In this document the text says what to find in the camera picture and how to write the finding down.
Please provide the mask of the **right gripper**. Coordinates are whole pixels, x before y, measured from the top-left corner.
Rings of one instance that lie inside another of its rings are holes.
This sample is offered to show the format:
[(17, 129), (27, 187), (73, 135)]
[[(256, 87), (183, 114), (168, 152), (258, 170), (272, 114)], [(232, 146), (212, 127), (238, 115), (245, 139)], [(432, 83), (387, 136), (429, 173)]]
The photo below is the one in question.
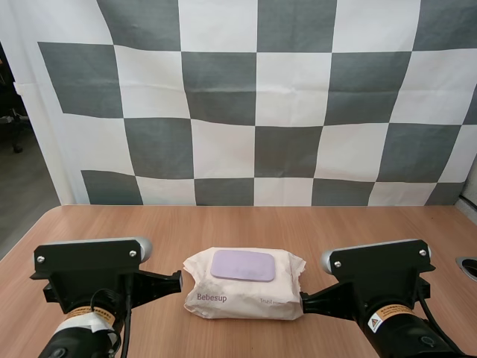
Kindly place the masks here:
[(383, 306), (402, 304), (413, 309), (420, 298), (430, 297), (430, 283), (417, 271), (371, 274), (357, 277), (353, 283), (336, 283), (314, 294), (300, 292), (304, 314), (324, 315), (348, 321), (356, 319), (356, 300), (360, 317), (369, 318)]

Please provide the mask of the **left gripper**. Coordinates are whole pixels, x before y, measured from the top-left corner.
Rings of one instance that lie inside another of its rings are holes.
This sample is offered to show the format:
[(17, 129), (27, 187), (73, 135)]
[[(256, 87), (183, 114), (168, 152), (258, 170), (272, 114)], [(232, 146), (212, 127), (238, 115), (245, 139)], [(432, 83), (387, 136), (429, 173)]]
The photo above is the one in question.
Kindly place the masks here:
[(138, 271), (64, 271), (44, 273), (48, 281), (45, 298), (60, 305), (63, 313), (78, 307), (103, 308), (113, 314), (125, 314), (167, 295), (182, 291), (181, 270), (172, 275)]

